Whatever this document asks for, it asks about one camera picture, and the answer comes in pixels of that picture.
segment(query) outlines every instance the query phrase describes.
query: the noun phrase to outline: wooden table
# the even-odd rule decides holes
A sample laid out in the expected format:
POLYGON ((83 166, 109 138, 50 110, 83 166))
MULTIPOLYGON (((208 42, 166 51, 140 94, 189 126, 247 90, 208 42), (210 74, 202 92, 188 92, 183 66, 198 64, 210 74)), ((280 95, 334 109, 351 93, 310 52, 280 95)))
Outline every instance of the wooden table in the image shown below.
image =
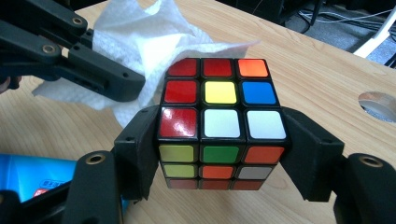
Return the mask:
MULTIPOLYGON (((105 5, 78 13, 93 26, 105 5)), ((346 156, 368 153, 396 165, 395 123, 371 117, 358 103, 366 91, 395 94, 395 70, 215 1, 177 0, 177 5, 216 41, 259 39, 247 57, 267 60, 280 103, 344 141, 346 156)), ((1 153, 77 160, 113 147, 121 126, 111 110, 34 97, 31 91, 40 82, 24 78, 17 91, 0 96, 1 153)), ((334 223, 334 198, 329 203, 303 201, 281 165, 259 191, 168 189, 159 169, 149 200, 131 206, 125 223, 334 223)))

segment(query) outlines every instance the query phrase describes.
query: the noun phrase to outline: black plastic part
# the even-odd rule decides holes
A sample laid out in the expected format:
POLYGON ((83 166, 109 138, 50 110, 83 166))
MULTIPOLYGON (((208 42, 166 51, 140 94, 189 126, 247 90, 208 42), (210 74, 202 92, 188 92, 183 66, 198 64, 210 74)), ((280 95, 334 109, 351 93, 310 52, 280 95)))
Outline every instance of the black plastic part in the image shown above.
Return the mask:
POLYGON ((60 77, 56 75, 55 67, 56 65, 40 63, 22 54, 0 49, 0 79, 11 77, 10 86, 13 81, 18 84, 17 77, 21 76, 35 76, 47 81, 58 80, 60 77))
POLYGON ((118 102, 130 102, 137 98, 145 84, 145 77, 109 60, 107 57, 92 51, 82 44, 76 44, 69 50, 68 60, 80 71, 89 76, 65 77, 72 82, 84 86, 93 84, 88 89, 97 91, 118 102))
POLYGON ((21 202, 18 194, 11 190, 0 190, 0 223, 18 223, 18 214, 21 212, 21 202))
POLYGON ((337 223, 394 223, 396 172, 389 163, 357 153, 350 155, 340 170, 334 179, 337 223))
POLYGON ((61 223, 70 182, 40 194, 21 205, 20 223, 61 223))
POLYGON ((55 0, 59 4, 65 6, 65 7, 70 7, 73 10, 78 10, 84 7, 89 7, 94 4, 98 4, 101 2, 105 2, 105 0, 55 0))
POLYGON ((149 188, 158 168, 157 105, 140 110, 117 137, 112 152, 117 161, 123 199, 149 198, 149 188))
POLYGON ((62 223, 121 223, 116 163, 108 151, 81 157, 73 176, 62 223))
POLYGON ((58 45, 5 21, 0 21, 0 46, 15 50, 41 63, 56 63, 61 58, 58 45))
POLYGON ((87 29, 87 21, 73 10, 49 0, 0 2, 0 20, 70 48, 87 29))
POLYGON ((283 107, 291 147, 280 160, 305 200, 327 202, 344 143, 300 111, 283 107))

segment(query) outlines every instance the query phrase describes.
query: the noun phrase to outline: blue sticker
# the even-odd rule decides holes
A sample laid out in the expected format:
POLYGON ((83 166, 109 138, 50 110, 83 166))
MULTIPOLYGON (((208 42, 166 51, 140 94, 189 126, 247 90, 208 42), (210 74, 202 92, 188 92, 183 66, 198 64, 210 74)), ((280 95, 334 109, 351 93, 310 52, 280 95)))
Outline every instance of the blue sticker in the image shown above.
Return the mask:
POLYGON ((253 105, 274 105, 275 93, 268 82, 243 82, 242 89, 245 102, 253 105))

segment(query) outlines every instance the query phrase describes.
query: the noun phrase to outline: cable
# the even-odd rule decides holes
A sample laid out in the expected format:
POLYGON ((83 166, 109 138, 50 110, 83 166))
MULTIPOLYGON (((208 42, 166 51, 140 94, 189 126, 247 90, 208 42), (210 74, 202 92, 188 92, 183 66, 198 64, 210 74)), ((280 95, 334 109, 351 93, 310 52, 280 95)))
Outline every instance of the cable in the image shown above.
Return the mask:
MULTIPOLYGON (((317 22, 322 22, 322 23, 336 23, 336 22, 341 22, 345 24, 350 24, 354 26, 358 26, 364 29, 372 30, 372 31, 378 31, 380 27, 382 26, 382 22, 376 22, 376 21, 364 21, 362 19, 367 19, 371 17, 378 16, 380 14, 384 14, 387 12, 390 12, 391 10, 386 10, 383 12, 379 12, 373 15, 368 15, 368 16, 362 16, 362 17, 356 17, 356 18, 348 18, 343 15, 333 13, 333 12, 321 12, 318 14, 319 17, 322 17, 324 19, 327 19, 328 21, 320 21, 317 20, 317 22)), ((298 15, 300 18, 305 18, 305 22, 307 22, 307 18, 311 19, 312 13, 307 13, 307 12, 312 12, 310 9, 305 9, 299 11, 298 15)), ((392 25, 389 29, 390 37, 392 38, 393 41, 396 42, 396 25, 392 25)))
POLYGON ((261 0, 261 1, 259 2, 259 4, 257 4, 257 6, 254 8, 253 12, 251 13, 252 15, 254 15, 254 13, 256 12, 257 8, 259 8, 259 6, 262 4, 262 1, 263 1, 263 0, 261 0))
MULTIPOLYGON (((391 12, 391 11, 392 11, 392 9, 386 10, 386 11, 383 11, 383 12, 379 12, 379 13, 375 13, 375 14, 373 14, 373 15, 362 16, 362 17, 356 17, 356 18, 348 18, 348 17, 342 16, 342 15, 337 14, 337 13, 334 13, 334 12, 320 12, 318 15, 326 15, 326 14, 328 14, 328 15, 335 15, 335 16, 338 16, 338 17, 341 17, 341 18, 344 18, 344 19, 343 19, 343 20, 338 20, 338 21, 319 21, 319 20, 317 20, 317 22, 322 22, 322 23, 335 23, 335 22, 342 22, 342 21, 361 21, 361 19, 366 19, 366 18, 375 17, 375 16, 378 16, 378 15, 381 15, 381 14, 384 14, 384 13, 388 13, 388 12, 391 12)), ((308 19, 311 19, 311 17, 309 17, 309 16, 312 16, 312 14, 304 14, 304 13, 302 13, 302 14, 303 14, 303 16, 306 16, 308 19)))

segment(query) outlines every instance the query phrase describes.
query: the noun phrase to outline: tissue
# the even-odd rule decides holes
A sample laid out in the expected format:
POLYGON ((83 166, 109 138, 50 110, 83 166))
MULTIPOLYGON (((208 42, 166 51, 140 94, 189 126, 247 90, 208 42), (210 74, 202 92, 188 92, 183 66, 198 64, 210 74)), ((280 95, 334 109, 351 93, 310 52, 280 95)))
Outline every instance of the tissue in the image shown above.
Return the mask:
POLYGON ((145 76, 138 98, 115 102, 62 78, 43 82, 33 95, 82 103, 97 110, 111 107, 122 127, 140 109, 154 104, 164 72, 173 63, 187 57, 243 58, 248 47, 257 43, 215 43, 183 18, 173 0, 159 0, 146 9, 134 0, 112 0, 93 28, 93 50, 145 76))

